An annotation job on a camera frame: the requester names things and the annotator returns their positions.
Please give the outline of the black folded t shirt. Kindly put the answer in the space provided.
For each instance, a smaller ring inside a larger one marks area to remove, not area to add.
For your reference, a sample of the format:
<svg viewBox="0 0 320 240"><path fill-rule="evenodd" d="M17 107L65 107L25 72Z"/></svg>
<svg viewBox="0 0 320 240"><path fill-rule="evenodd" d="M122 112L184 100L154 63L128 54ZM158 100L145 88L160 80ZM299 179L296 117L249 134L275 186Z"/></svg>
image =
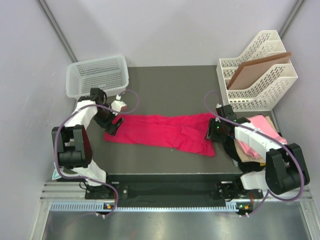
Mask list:
<svg viewBox="0 0 320 240"><path fill-rule="evenodd" d="M239 169L243 173L260 172L265 168L258 162L242 162L239 154L237 153L235 142L232 138L228 138L222 145L226 154L238 164Z"/></svg>

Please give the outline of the cream perforated file organizer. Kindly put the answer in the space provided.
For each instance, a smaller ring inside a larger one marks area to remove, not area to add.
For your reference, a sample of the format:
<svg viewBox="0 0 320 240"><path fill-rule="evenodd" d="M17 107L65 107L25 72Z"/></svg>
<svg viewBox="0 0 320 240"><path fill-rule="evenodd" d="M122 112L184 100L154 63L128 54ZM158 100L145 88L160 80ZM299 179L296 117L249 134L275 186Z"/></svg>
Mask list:
<svg viewBox="0 0 320 240"><path fill-rule="evenodd" d="M298 79L289 59L284 63L272 64L256 82L245 89L231 90L227 89L227 85L240 64L285 52L276 30L262 30L239 56L220 58L216 71L222 102L230 104L236 112L271 111Z"/></svg>

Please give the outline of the white perforated plastic basket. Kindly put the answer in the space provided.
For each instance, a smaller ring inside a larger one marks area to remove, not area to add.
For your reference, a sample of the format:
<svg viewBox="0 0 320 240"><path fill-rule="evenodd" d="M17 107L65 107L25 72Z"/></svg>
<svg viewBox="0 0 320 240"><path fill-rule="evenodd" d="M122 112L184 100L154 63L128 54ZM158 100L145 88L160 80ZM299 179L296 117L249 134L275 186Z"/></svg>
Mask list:
<svg viewBox="0 0 320 240"><path fill-rule="evenodd" d="M66 71L65 91L69 98L88 96L92 88L99 88L112 97L128 85L128 66L122 55L75 62Z"/></svg>

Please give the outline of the red t shirt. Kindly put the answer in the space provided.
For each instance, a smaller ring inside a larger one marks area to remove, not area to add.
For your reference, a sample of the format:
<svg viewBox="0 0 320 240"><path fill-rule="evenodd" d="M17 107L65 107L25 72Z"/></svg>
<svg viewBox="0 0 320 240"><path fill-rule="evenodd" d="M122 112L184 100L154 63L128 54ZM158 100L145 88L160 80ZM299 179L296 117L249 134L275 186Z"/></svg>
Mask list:
<svg viewBox="0 0 320 240"><path fill-rule="evenodd" d="M104 134L104 141L176 149L181 152L215 157L211 141L206 140L209 113L194 115L123 115L124 122L115 136Z"/></svg>

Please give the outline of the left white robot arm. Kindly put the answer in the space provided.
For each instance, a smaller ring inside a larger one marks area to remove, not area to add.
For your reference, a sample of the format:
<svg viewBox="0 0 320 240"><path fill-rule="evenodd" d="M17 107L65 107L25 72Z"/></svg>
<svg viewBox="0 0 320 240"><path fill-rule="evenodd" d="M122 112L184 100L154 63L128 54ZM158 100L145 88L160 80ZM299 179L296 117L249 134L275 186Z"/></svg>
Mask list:
<svg viewBox="0 0 320 240"><path fill-rule="evenodd" d="M77 178L85 178L105 199L113 194L114 187L108 183L108 174L93 160L87 128L94 120L107 134L115 136L124 119L114 120L126 107L119 94L108 103L107 94L102 89L92 88L88 96L78 99L72 117L62 127L54 127L51 131L58 166L77 173Z"/></svg>

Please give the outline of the teal and white hanger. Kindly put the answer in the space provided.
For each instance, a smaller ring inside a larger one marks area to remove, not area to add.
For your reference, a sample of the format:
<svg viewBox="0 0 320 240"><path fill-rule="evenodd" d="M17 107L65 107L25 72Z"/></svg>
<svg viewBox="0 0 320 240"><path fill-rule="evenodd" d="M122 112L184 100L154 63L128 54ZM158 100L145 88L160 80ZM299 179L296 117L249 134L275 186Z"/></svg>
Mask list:
<svg viewBox="0 0 320 240"><path fill-rule="evenodd" d="M53 170L51 179L52 179L53 181L56 181L56 180L61 179L62 177L61 177L61 175L60 175L60 174L58 173L58 171L57 171L56 164L53 163L53 165L54 165L54 170Z"/></svg>

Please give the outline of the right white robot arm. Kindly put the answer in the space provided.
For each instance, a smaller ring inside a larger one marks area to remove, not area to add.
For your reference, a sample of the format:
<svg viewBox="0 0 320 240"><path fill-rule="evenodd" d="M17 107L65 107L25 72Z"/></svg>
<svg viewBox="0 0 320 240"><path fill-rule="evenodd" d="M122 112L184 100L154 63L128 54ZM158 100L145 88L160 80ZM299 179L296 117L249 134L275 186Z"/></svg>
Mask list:
<svg viewBox="0 0 320 240"><path fill-rule="evenodd" d="M301 147L288 144L262 115L238 118L230 105L218 104L216 115L209 120L206 139L219 143L234 141L246 157L261 159L265 164L262 170L244 173L233 185L239 198L257 189L281 195L310 183Z"/></svg>

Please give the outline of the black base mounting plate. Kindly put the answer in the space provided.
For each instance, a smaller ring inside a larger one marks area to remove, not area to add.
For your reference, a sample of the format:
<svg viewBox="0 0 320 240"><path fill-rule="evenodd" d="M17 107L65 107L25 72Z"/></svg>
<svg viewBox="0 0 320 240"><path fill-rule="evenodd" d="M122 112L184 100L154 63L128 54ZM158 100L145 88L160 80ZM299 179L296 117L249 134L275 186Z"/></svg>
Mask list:
<svg viewBox="0 0 320 240"><path fill-rule="evenodd" d="M259 190L244 190L238 173L110 174L119 207L223 207L232 200L261 200Z"/></svg>

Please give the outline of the brown cardboard sheet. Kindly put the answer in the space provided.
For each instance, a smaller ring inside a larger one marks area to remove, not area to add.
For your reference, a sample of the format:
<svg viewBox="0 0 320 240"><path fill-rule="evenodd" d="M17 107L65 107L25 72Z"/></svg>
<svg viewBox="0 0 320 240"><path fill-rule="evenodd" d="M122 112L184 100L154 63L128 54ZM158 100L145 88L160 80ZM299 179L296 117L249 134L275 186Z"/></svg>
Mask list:
<svg viewBox="0 0 320 240"><path fill-rule="evenodd" d="M291 56L291 52L282 52L243 62L233 74L226 88L228 90L245 90L253 85L273 65L286 64Z"/></svg>

